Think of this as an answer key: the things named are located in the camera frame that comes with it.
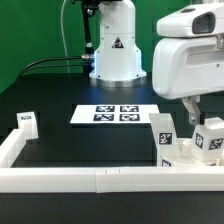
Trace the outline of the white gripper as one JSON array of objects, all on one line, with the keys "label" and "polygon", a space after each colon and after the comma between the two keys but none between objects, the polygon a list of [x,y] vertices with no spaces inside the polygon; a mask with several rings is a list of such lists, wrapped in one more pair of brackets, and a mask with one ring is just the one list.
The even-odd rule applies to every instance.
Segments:
[{"label": "white gripper", "polygon": [[207,93],[224,90],[224,49],[215,37],[164,38],[153,57],[152,85],[166,99],[183,98],[193,126],[204,124],[198,103]]}]

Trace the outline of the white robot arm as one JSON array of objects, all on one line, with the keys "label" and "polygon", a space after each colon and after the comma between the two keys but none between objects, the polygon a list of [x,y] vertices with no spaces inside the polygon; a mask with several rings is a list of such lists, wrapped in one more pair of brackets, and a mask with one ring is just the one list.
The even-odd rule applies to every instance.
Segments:
[{"label": "white robot arm", "polygon": [[[204,94],[224,91],[224,0],[202,0],[157,22],[152,86],[166,99],[180,99],[193,125],[204,122]],[[108,87],[130,86],[146,77],[135,43],[135,6],[130,0],[100,3],[100,44],[90,80]]]}]

